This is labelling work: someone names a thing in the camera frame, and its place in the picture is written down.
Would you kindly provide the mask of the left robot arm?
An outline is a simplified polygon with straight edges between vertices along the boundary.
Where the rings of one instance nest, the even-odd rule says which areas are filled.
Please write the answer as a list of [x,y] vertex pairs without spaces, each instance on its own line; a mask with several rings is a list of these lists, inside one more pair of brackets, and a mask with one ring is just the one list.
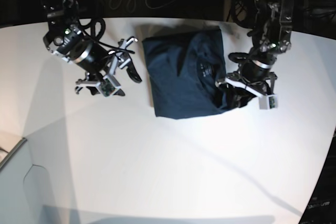
[[295,0],[255,0],[255,24],[247,34],[253,46],[248,53],[230,53],[229,60],[238,68],[216,81],[226,95],[229,109],[242,108],[254,98],[262,110],[278,107],[274,93],[278,77],[271,69],[278,55],[291,48],[294,7]]

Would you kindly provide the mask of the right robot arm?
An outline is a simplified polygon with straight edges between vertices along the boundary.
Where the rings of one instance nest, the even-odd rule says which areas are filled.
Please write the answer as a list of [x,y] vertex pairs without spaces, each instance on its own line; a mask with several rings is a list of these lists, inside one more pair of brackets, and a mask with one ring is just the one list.
[[115,78],[117,69],[125,69],[129,78],[141,83],[128,47],[137,42],[131,36],[121,39],[117,46],[101,42],[106,30],[102,18],[91,19],[86,25],[79,20],[77,0],[41,0],[46,12],[48,31],[43,37],[46,49],[68,64],[84,70],[85,76],[76,81],[75,93],[84,88],[92,95],[124,96],[121,84]]

